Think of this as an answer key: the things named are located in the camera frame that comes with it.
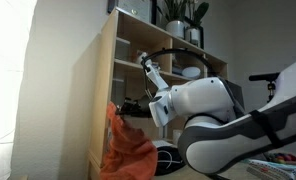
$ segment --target white pot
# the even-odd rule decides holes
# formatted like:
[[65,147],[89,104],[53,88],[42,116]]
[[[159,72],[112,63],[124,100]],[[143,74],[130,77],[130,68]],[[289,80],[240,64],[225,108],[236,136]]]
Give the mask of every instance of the white pot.
[[181,21],[171,21],[167,24],[166,31],[175,37],[184,39],[185,24]]
[[198,28],[188,27],[185,31],[185,40],[200,47],[200,30]]

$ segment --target black object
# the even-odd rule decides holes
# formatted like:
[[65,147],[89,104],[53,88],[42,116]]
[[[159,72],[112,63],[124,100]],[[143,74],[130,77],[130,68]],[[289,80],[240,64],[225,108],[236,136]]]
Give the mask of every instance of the black object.
[[239,86],[238,84],[232,83],[228,80],[226,80],[226,83],[227,83],[229,89],[231,90],[236,101],[239,102],[239,104],[241,105],[242,108],[245,108],[243,92],[242,92],[241,86]]
[[179,155],[178,149],[171,146],[157,148],[158,161],[155,176],[170,174],[186,164]]
[[[192,25],[193,22],[191,19],[189,19],[187,16],[185,16],[185,22],[187,22],[189,25]],[[204,28],[202,26],[198,26],[197,27],[199,29],[199,32],[200,32],[200,48],[201,49],[204,49]]]
[[151,0],[151,24],[157,23],[157,0]]
[[124,104],[116,112],[117,115],[130,115],[133,117],[151,117],[151,112],[149,109],[149,98],[143,96],[141,99],[132,100],[126,97]]
[[262,128],[262,130],[266,133],[269,140],[271,141],[271,144],[275,148],[280,148],[283,146],[283,143],[278,138],[277,134],[275,133],[274,129],[272,128],[272,125],[269,123],[268,116],[264,113],[261,113],[257,110],[251,111],[249,113],[253,120]]
[[267,86],[268,91],[269,91],[267,103],[269,103],[271,101],[271,99],[274,97],[275,89],[276,89],[274,81],[276,81],[279,74],[280,73],[271,73],[271,74],[259,74],[259,75],[249,76],[250,81],[263,81],[264,80],[264,81],[269,82],[269,84]]
[[107,4],[107,13],[111,13],[111,11],[115,8],[115,6],[118,4],[118,0],[108,0]]
[[271,73],[271,74],[259,74],[259,75],[251,75],[249,76],[249,81],[275,81],[279,76],[279,73]]

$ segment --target white wall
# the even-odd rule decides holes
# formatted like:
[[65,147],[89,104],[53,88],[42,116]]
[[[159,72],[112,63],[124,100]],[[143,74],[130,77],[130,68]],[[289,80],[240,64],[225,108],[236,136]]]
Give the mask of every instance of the white wall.
[[[273,73],[296,61],[296,1],[240,0],[235,4],[235,77],[243,87],[246,111],[268,100],[266,82],[249,75]],[[296,152],[296,143],[286,147]]]
[[20,92],[12,177],[85,179],[106,0],[39,0]]
[[204,49],[228,63],[228,78],[234,82],[232,5],[235,0],[204,0],[200,2],[209,3],[209,10],[201,24],[204,28]]

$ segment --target white curtain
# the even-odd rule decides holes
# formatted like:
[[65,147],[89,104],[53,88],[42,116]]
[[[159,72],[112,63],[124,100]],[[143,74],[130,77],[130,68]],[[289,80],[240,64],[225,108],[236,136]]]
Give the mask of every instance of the white curtain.
[[37,0],[0,0],[0,180],[11,172],[19,89]]

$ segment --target potted plant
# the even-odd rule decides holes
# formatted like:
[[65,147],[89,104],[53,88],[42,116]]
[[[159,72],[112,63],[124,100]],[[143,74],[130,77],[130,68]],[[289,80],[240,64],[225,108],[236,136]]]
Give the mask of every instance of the potted plant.
[[168,21],[166,31],[172,35],[184,39],[185,13],[188,0],[165,0],[166,15]]
[[185,39],[186,41],[200,47],[200,30],[202,27],[201,19],[205,16],[206,12],[209,8],[209,3],[203,2],[196,9],[197,0],[188,0],[188,12],[189,12],[189,20],[188,26],[185,30]]

